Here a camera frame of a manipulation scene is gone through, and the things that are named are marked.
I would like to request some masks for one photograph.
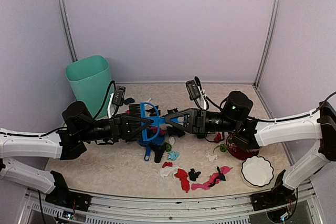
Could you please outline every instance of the blue plastic object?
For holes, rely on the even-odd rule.
[[[177,160],[177,158],[178,158],[179,155],[180,154],[178,152],[169,152],[167,159],[174,161],[174,160]]]
[[[154,110],[156,111],[157,116],[146,116],[146,105],[149,105],[149,106],[153,107]],[[142,131],[142,141],[144,141],[144,142],[151,141],[159,135],[160,125],[166,124],[165,118],[160,117],[157,108],[152,103],[148,103],[148,102],[141,102],[140,103],[140,113],[141,113],[142,118],[150,119],[150,120],[153,121],[153,123],[151,124],[151,127],[157,127],[156,134],[151,138],[148,138],[146,130]],[[172,119],[172,121],[175,122],[175,123],[181,123],[178,120],[179,120],[178,118],[173,118]]]

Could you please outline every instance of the teal trash bin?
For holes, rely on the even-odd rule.
[[[108,61],[100,55],[76,61],[67,66],[66,76],[77,101],[84,102],[94,116],[100,109],[112,80]],[[97,118],[107,115],[108,104],[109,96]]]

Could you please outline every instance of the black mounting bracket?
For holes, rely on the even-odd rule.
[[[61,173],[54,172],[53,170],[50,173],[54,176],[56,187],[50,194],[46,195],[45,201],[57,206],[87,212],[91,196],[69,191]]]
[[[285,171],[286,170],[283,170],[278,175],[275,185],[271,191],[251,195],[251,202],[254,211],[283,206],[288,204],[290,202],[289,200],[296,200],[296,196],[293,194],[294,190],[290,190],[283,185],[282,179]]]
[[[319,152],[332,162],[336,161],[336,112],[329,102],[320,109],[320,124],[322,131]]]

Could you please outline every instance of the small black item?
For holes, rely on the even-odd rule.
[[[178,109],[177,108],[174,108],[172,110],[167,110],[168,114],[174,114],[176,112],[178,112]]]
[[[156,111],[153,113],[150,113],[149,116],[157,116]]]
[[[125,105],[128,105],[130,103],[135,103],[135,99],[129,97],[129,98],[127,98],[127,99],[124,100],[124,104]]]
[[[176,128],[176,127],[171,127],[171,126],[167,126],[167,134],[168,136],[178,136],[178,137],[181,137],[181,136],[184,136],[185,135],[185,132]]]
[[[153,143],[149,143],[149,147],[155,153],[154,162],[158,164],[159,162],[161,162],[163,153],[166,150],[166,146],[165,145],[155,145]]]
[[[112,104],[116,106],[122,106],[124,102],[124,96],[125,96],[126,88],[123,86],[117,86],[113,99],[112,99]]]
[[[155,108],[150,108],[150,109],[148,109],[148,110],[146,110],[146,112],[149,112],[149,113],[155,113],[156,112],[156,110],[155,110]]]
[[[218,171],[218,176],[215,178],[214,182],[211,185],[209,185],[209,187],[213,187],[214,185],[216,185],[216,181],[218,179],[222,181],[226,181],[225,175],[222,174],[221,169],[219,167],[217,167],[217,171]]]
[[[187,87],[187,90],[188,90],[188,93],[189,93],[189,98],[190,98],[191,101],[194,101],[194,100],[201,97],[201,93],[198,89],[198,86],[197,86],[195,80],[187,81],[185,83],[185,85]]]
[[[189,174],[189,179],[191,181],[196,181],[196,179],[199,177],[199,175],[201,174],[201,172],[195,172],[194,168],[190,169],[190,172],[188,172]]]

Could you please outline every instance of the white scalloped bowl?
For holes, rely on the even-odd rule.
[[[241,171],[244,183],[252,188],[266,186],[274,178],[270,161],[263,157],[249,157],[241,165]]]

